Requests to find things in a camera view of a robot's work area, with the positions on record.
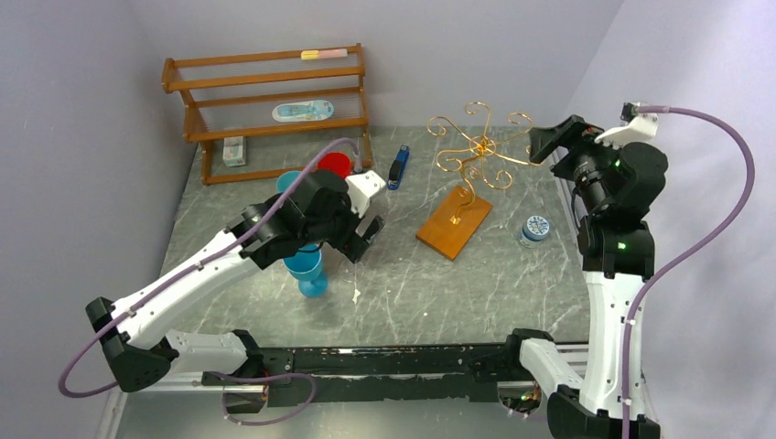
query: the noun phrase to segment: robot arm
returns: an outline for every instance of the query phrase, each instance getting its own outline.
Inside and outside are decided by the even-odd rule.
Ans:
[[[245,331],[215,336],[186,334],[171,327],[181,312],[201,298],[295,255],[309,243],[326,242],[351,262],[357,262],[383,227],[383,220],[375,217],[363,235],[356,233],[372,198],[383,189],[385,182],[373,171],[345,179],[328,170],[309,174],[242,246],[172,284],[101,339],[102,351],[121,389],[142,390],[169,372],[233,373],[248,359],[260,357],[257,344]],[[100,297],[89,303],[86,311],[94,330],[127,312],[144,294],[185,267],[199,264],[204,257],[241,238],[278,197],[246,207],[202,250],[146,288],[115,302]]]
[[[626,325],[633,325],[630,355],[631,430],[642,439],[659,437],[646,418],[641,378],[641,319],[626,321],[631,303],[654,275],[654,240],[642,220],[665,185],[668,161],[644,143],[657,131],[657,116],[636,116],[623,107],[625,126],[604,132],[573,115],[553,128],[533,128],[531,160],[539,163],[558,146],[568,153],[553,167],[556,177],[575,183],[587,215],[577,245],[590,297],[587,370],[579,377],[546,333],[523,332],[520,365],[549,395],[547,419],[556,439],[611,437],[623,422],[622,351]]]

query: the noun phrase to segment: gray marble table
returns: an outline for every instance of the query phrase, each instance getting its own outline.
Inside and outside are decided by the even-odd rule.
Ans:
[[[511,132],[497,128],[492,136],[498,140]],[[357,135],[252,138],[248,166],[226,168],[217,152],[214,173],[302,166],[328,141],[348,134]],[[325,246],[329,290],[317,299],[299,293],[294,278],[276,263],[193,306],[176,329],[210,334],[247,329],[262,346],[492,342],[503,341],[515,327],[541,328],[558,340],[587,339],[587,289],[547,166],[488,162],[493,169],[508,169],[514,184],[501,191],[477,185],[493,209],[458,258],[449,262],[416,240],[415,233],[460,183],[456,173],[436,167],[436,152],[467,143],[452,133],[434,137],[425,127],[373,128],[371,139],[374,169],[382,176],[400,145],[409,145],[412,152],[400,189],[381,194],[371,207],[385,219],[385,227],[361,262],[353,265]],[[504,151],[524,156],[524,142],[512,142]],[[203,247],[245,205],[275,193],[273,179],[204,187],[199,161],[198,153],[164,272]],[[525,249],[516,236],[533,214],[548,218],[553,231],[540,247]]]

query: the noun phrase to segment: blue cup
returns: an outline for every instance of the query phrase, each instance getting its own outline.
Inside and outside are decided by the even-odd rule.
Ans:
[[[277,193],[282,194],[283,191],[288,189],[289,186],[291,186],[291,183],[294,183],[294,180],[296,180],[297,177],[299,177],[299,174],[301,174],[301,171],[288,171],[282,176],[277,178],[277,181],[275,182],[275,188],[277,188]]]
[[[299,281],[299,291],[307,297],[320,297],[329,287],[329,278],[323,273],[323,255],[317,248],[317,244],[309,244],[283,259],[288,272]]]

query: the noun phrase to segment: lavender wall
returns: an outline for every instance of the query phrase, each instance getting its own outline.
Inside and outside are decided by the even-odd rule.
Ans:
[[[695,108],[755,155],[737,222],[649,296],[644,369],[667,438],[776,437],[774,20],[769,0],[626,0],[566,110],[612,126],[626,100]],[[647,217],[665,264],[728,214],[744,166],[724,133],[683,116],[664,116],[654,143],[670,161]]]
[[[471,101],[490,103],[498,124],[517,110],[559,118],[622,0],[132,4],[172,58],[361,42],[373,124],[422,125],[437,114],[466,121]]]
[[[158,276],[193,147],[125,2],[3,2],[0,59],[0,435],[91,438],[105,399],[68,401],[57,376],[90,300]],[[73,388],[109,379],[101,356]]]

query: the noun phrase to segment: small jar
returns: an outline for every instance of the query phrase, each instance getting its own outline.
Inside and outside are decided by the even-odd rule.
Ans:
[[[533,215],[524,224],[520,230],[520,236],[517,241],[532,249],[550,236],[550,222],[544,217]]]

